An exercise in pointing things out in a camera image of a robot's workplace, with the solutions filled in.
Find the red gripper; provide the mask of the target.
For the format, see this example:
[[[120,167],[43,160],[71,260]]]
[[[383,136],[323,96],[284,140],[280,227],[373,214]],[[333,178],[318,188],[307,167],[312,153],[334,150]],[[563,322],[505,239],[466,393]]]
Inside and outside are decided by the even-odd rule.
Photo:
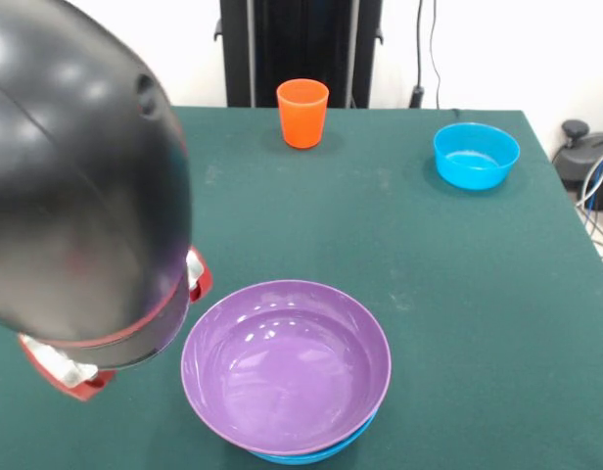
[[[163,349],[173,341],[182,325],[188,307],[205,296],[211,289],[213,280],[206,260],[199,251],[192,247],[187,256],[187,301],[183,316],[173,335],[163,345]],[[63,352],[44,345],[35,339],[18,335],[19,345],[32,367],[51,386],[60,392],[80,401],[88,401],[107,386],[116,375],[116,368],[100,369],[94,364],[77,363],[65,356]]]

